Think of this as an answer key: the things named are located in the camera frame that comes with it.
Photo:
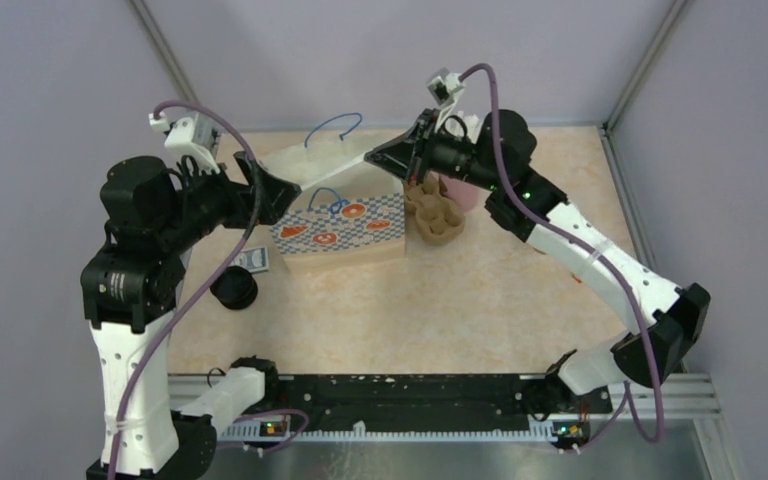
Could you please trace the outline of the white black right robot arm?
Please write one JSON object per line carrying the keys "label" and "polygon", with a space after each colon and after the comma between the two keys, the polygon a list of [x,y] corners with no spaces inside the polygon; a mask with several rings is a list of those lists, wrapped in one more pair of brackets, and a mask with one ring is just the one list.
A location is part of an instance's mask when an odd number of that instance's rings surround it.
{"label": "white black right robot arm", "polygon": [[503,109],[501,153],[507,177],[532,220],[503,189],[493,150],[493,119],[485,117],[476,139],[437,127],[426,109],[404,134],[368,151],[364,159],[400,180],[417,182],[430,172],[488,190],[485,208],[494,222],[566,266],[605,302],[626,333],[595,347],[565,354],[552,365],[549,404],[572,412],[587,393],[622,381],[655,388],[676,370],[701,335],[710,293],[681,287],[639,263],[585,219],[567,195],[531,165],[537,139],[518,113]]}

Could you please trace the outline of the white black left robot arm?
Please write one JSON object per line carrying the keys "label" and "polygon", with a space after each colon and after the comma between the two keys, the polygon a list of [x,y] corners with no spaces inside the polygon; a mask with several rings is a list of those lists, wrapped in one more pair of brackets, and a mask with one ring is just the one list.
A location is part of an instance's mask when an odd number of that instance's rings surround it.
{"label": "white black left robot arm", "polygon": [[100,191],[105,242],[80,276],[105,408],[104,446],[90,479],[199,478],[240,414],[279,404],[281,388],[264,363],[232,368],[180,408],[169,393],[166,351],[185,310],[177,299],[184,254],[220,226],[251,233],[274,225],[302,191],[244,153],[235,159],[244,183],[194,161],[170,168],[153,156],[108,171]]}

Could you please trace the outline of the blue checkered paper bag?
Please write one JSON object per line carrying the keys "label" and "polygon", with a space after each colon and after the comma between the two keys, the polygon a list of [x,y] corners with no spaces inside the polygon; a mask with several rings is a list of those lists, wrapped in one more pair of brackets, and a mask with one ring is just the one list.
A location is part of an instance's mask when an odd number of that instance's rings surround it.
{"label": "blue checkered paper bag", "polygon": [[329,118],[303,142],[261,159],[267,172],[300,186],[270,232],[292,274],[401,258],[406,250],[404,187],[364,161],[389,139],[357,129],[359,112]]}

